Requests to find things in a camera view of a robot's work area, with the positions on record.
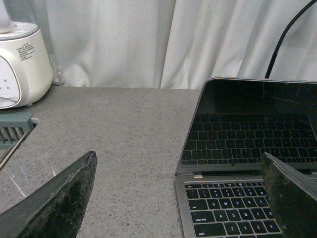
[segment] white curtain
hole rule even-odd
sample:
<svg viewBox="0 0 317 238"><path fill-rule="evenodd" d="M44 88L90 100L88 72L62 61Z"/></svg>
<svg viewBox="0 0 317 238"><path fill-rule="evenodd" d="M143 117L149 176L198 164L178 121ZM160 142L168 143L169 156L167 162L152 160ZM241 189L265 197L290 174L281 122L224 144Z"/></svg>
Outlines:
<svg viewBox="0 0 317 238"><path fill-rule="evenodd" d="M264 78L308 2L43 0L35 12L46 5L43 30L65 86L199 89L211 76ZM316 39L317 3L286 35L270 78L317 81Z"/></svg>

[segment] black cable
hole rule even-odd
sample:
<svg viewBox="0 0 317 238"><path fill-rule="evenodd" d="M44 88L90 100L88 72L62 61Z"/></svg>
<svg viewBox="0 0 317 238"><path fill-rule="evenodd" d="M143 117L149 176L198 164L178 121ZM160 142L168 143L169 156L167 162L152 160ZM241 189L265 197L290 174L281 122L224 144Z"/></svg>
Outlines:
<svg viewBox="0 0 317 238"><path fill-rule="evenodd" d="M300 12L290 21L290 23L288 23L288 25L286 26L285 30L283 31L281 37L278 40L277 46L274 50L274 53L272 55L271 61L269 62L266 74L265 74L265 78L269 78L273 65L275 63L276 57L277 57L277 53L279 48L281 47L281 44L284 40L284 37L286 35L286 33L288 32L288 30L291 28L291 26L295 23L295 21L297 21L297 19L308 9L310 8L317 0L311 0L302 10L300 10Z"/></svg>

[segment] speckled countertop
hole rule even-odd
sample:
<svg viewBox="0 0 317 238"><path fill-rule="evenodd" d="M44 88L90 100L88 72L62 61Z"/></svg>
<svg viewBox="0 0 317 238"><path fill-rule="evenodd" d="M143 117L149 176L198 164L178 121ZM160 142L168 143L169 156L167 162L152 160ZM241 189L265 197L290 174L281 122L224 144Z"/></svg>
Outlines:
<svg viewBox="0 0 317 238"><path fill-rule="evenodd" d="M52 87L0 171L0 213L89 150L98 165L78 238L182 237L174 172L197 90Z"/></svg>

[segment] laptop screen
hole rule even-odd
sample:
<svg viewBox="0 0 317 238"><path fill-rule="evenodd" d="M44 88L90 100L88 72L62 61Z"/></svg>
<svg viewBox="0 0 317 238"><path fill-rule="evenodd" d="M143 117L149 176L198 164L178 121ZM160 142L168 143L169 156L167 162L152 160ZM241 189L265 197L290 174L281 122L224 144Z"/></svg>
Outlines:
<svg viewBox="0 0 317 238"><path fill-rule="evenodd" d="M182 172L258 171L264 152L313 171L316 128L316 83L210 79L184 145Z"/></svg>

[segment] dish rack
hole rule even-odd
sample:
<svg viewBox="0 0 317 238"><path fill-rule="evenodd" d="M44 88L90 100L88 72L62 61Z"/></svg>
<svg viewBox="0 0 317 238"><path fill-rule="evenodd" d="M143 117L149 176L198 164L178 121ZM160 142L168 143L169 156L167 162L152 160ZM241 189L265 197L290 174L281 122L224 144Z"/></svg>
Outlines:
<svg viewBox="0 0 317 238"><path fill-rule="evenodd" d="M0 150L5 150L0 157L0 170L34 129L31 117L31 113L0 114Z"/></svg>

